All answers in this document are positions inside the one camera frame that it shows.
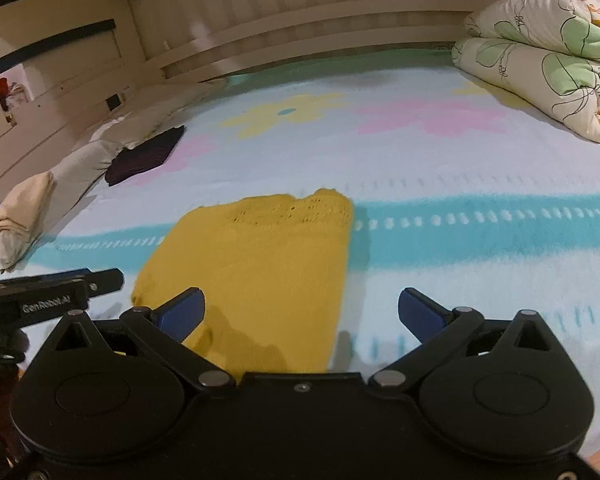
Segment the yellow flower pattern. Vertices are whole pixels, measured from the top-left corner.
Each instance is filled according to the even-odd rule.
[[[511,92],[508,92],[502,88],[485,83],[484,81],[476,80],[475,82],[468,81],[460,88],[454,90],[455,95],[491,95],[496,100],[507,108],[513,110],[523,110],[524,108],[530,108],[531,105],[524,99],[518,97]]]
[[[283,101],[258,105],[227,119],[221,126],[241,126],[238,137],[256,137],[284,121],[293,124],[309,123],[324,117],[323,111],[344,106],[343,94],[300,94]]]

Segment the folded yellow sweater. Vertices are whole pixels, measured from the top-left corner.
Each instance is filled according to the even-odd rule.
[[[352,217],[351,202],[326,189],[195,209],[142,268],[134,305],[155,308],[197,286],[206,315],[188,348],[237,377],[325,371]]]

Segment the floral comforter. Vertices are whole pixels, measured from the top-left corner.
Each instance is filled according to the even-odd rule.
[[[465,26],[456,66],[600,142],[600,0],[503,0]]]

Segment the metal screw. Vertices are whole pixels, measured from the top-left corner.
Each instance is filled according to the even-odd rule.
[[[231,381],[231,376],[222,370],[207,370],[198,376],[198,381],[207,388],[219,388],[227,386]]]
[[[299,383],[294,386],[294,390],[299,394],[307,394],[311,391],[311,385],[309,383]]]
[[[400,386],[407,380],[407,376],[398,370],[380,370],[374,375],[374,379],[383,388],[389,388],[391,386]]]

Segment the bed sheet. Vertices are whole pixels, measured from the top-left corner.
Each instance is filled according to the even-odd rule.
[[[125,288],[91,304],[93,317],[117,317],[191,209],[333,188],[355,205],[333,370],[368,375],[417,345],[397,318],[405,286],[492,318],[533,308],[593,390],[583,453],[600,448],[600,145],[459,71],[443,50],[234,76],[166,127],[182,123],[167,163],[97,183],[16,273],[119,267]],[[53,325],[27,329],[29,359]]]

